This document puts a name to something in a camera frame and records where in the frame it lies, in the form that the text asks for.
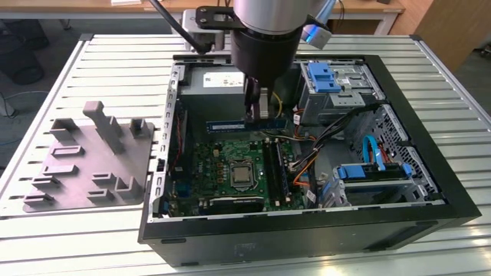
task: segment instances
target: motherboard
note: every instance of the motherboard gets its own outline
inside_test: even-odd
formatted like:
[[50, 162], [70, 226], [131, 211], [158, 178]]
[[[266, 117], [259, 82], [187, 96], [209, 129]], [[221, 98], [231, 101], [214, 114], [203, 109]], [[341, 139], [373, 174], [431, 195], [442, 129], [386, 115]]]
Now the motherboard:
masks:
[[175, 184], [179, 216], [303, 209], [287, 172], [293, 160], [290, 141], [197, 143], [193, 179]]

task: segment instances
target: blue plastic latch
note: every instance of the blue plastic latch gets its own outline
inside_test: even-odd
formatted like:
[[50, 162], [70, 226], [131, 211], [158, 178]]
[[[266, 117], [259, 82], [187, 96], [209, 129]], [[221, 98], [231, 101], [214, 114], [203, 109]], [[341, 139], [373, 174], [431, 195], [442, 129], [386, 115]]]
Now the blue plastic latch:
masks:
[[326, 185], [325, 185], [325, 187], [323, 187], [323, 189], [322, 189], [322, 196], [325, 196], [326, 195], [326, 193], [329, 192], [329, 190], [330, 190], [330, 188], [331, 188], [331, 181], [329, 181], [327, 183], [326, 183]]
[[366, 172], [362, 165], [343, 166], [349, 178], [365, 178]]
[[310, 77], [314, 82], [315, 92], [318, 93], [339, 93], [342, 88], [335, 81], [335, 72], [330, 65], [323, 63], [309, 63]]
[[339, 174], [339, 178], [341, 178], [341, 179], [347, 178], [346, 170], [345, 170], [345, 168], [343, 168], [343, 167], [338, 168], [338, 174]]
[[403, 170], [406, 172], [407, 177], [411, 177], [413, 176], [413, 167], [411, 167], [411, 165], [407, 164], [407, 163], [405, 163], [402, 165], [402, 168], [403, 168]]

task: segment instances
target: ram slot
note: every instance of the ram slot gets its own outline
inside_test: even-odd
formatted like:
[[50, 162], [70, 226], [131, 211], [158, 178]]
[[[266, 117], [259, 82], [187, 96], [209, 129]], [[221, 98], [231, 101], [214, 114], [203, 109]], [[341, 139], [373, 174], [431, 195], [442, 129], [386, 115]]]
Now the ram slot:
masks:
[[263, 156], [265, 170], [269, 181], [270, 201], [274, 206], [279, 206], [285, 203], [286, 199], [282, 177], [282, 170], [285, 167], [281, 167], [281, 158], [278, 156], [278, 147], [275, 142], [266, 141], [263, 143]]
[[273, 142], [273, 145], [275, 145], [275, 149], [277, 149], [277, 171], [278, 171], [278, 175], [281, 176], [281, 190], [282, 190], [282, 194], [283, 194], [283, 200], [289, 201], [289, 194], [290, 194], [290, 190], [289, 190], [289, 179], [286, 178], [286, 167], [285, 167], [285, 162], [283, 162], [283, 154], [282, 154], [282, 144], [275, 141]]

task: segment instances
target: metal workbench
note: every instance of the metal workbench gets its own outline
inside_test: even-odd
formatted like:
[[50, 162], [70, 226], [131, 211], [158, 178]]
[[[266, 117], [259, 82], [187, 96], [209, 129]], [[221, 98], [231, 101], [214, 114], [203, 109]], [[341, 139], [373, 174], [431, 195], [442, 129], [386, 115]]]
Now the metal workbench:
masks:
[[142, 205], [24, 213], [22, 196], [31, 190], [30, 180], [39, 174], [48, 154], [54, 138], [47, 131], [55, 118], [71, 117], [78, 124], [90, 124], [83, 106], [86, 101], [99, 100], [106, 114], [116, 116], [120, 123], [143, 117], [158, 127], [162, 125], [173, 55], [187, 53], [182, 39], [96, 35], [76, 45], [0, 180], [0, 274], [149, 275], [199, 271], [207, 275], [435, 275], [490, 271], [489, 115], [426, 44], [407, 36], [335, 36], [322, 52], [306, 44], [299, 52], [381, 55], [479, 206], [481, 218], [429, 235], [395, 252], [175, 270], [147, 245], [136, 242]]

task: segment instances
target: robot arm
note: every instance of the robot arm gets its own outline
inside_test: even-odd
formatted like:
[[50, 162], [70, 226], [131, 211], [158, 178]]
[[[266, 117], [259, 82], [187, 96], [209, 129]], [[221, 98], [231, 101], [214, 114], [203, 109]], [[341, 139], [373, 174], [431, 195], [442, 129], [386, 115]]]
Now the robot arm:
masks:
[[[319, 15], [333, 9], [327, 1]], [[158, 0], [158, 11], [167, 12]], [[310, 14], [311, 0], [235, 0], [234, 8], [202, 6], [197, 9], [197, 24], [203, 30], [230, 30], [233, 63], [246, 75], [246, 120], [255, 122], [273, 117], [269, 112], [275, 80], [287, 72], [301, 39], [322, 48], [331, 33]], [[213, 41], [201, 45], [185, 30], [178, 30], [198, 53], [209, 52]]]

